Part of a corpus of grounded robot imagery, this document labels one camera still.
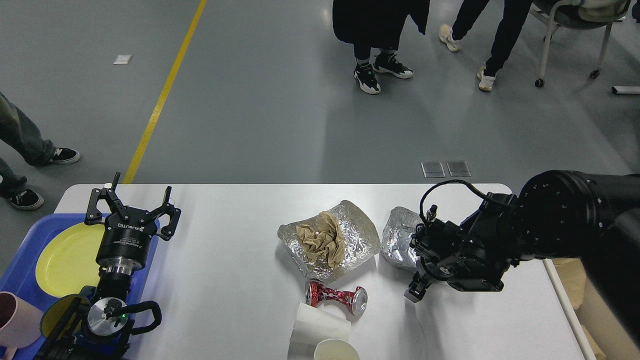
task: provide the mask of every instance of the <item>crumpled foil ball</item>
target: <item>crumpled foil ball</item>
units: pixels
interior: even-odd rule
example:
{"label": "crumpled foil ball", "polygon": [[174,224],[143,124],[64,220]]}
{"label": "crumpled foil ball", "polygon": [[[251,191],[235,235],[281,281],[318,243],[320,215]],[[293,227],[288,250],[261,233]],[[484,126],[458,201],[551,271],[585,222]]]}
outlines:
{"label": "crumpled foil ball", "polygon": [[382,231],[382,249],[380,252],[385,259],[399,268],[417,271],[415,266],[418,255],[409,247],[411,235],[415,233],[415,226],[422,220],[417,213],[398,206],[391,210],[389,220]]}

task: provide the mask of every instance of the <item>black coat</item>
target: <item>black coat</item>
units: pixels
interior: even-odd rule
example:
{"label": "black coat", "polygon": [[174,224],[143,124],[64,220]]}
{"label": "black coat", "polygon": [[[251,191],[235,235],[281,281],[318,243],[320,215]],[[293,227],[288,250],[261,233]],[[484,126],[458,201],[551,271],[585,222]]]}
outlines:
{"label": "black coat", "polygon": [[349,44],[397,48],[407,15],[424,34],[429,0],[333,0],[333,32]]}

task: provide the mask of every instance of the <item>black cable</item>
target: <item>black cable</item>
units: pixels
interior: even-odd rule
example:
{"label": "black cable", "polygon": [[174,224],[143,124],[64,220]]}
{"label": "black cable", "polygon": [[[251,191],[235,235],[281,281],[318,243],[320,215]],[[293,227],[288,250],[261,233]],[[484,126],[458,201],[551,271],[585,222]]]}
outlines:
{"label": "black cable", "polygon": [[503,202],[499,202],[497,200],[493,200],[490,197],[488,197],[487,195],[485,195],[483,192],[481,192],[480,190],[476,189],[475,186],[473,186],[471,183],[468,183],[464,180],[459,180],[459,179],[451,179],[451,180],[446,180],[446,181],[442,181],[441,183],[437,183],[436,185],[433,185],[429,190],[427,190],[426,193],[424,193],[424,195],[422,196],[421,200],[420,200],[420,219],[422,219],[422,222],[424,222],[424,224],[427,224],[427,219],[424,217],[424,210],[423,210],[423,205],[424,205],[424,201],[427,198],[427,195],[429,195],[429,193],[437,188],[438,186],[442,186],[442,185],[446,185],[446,184],[462,184],[465,185],[469,190],[471,190],[472,193],[476,194],[478,197],[480,197],[483,200],[486,200],[488,202],[491,202],[493,204],[499,205],[499,206],[503,206],[505,208],[509,208],[509,209],[513,209],[515,208],[515,206],[512,205],[508,205],[505,204]]}

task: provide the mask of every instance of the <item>paper cup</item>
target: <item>paper cup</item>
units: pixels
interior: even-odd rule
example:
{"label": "paper cup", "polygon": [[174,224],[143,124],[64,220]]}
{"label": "paper cup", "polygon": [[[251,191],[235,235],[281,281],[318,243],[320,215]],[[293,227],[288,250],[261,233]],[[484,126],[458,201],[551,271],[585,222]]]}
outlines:
{"label": "paper cup", "polygon": [[316,346],[314,360],[360,360],[360,356],[348,342],[328,339]]}
{"label": "paper cup", "polygon": [[351,322],[301,302],[293,325],[291,342],[317,345],[327,339],[347,341],[350,331]]}

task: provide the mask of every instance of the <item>gray floor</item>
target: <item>gray floor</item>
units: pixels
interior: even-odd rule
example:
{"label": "gray floor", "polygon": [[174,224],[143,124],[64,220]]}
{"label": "gray floor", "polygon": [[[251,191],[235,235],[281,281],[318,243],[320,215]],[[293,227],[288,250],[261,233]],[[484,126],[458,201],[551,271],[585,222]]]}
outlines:
{"label": "gray floor", "polygon": [[[32,213],[0,202],[0,271],[33,222],[76,183],[126,172],[199,1],[3,1],[0,90],[45,137],[83,153],[31,168],[0,154],[46,199]],[[552,168],[640,172],[640,24],[559,30],[535,88],[545,26],[529,17],[494,91],[477,89],[502,2],[450,53],[436,36],[461,0],[433,1],[427,36],[405,24],[399,57],[413,79],[378,76],[361,92],[352,48],[335,39],[331,1],[209,0],[135,183],[432,183],[421,161],[467,160],[476,183],[519,192]],[[133,54],[130,65],[112,65]]]}

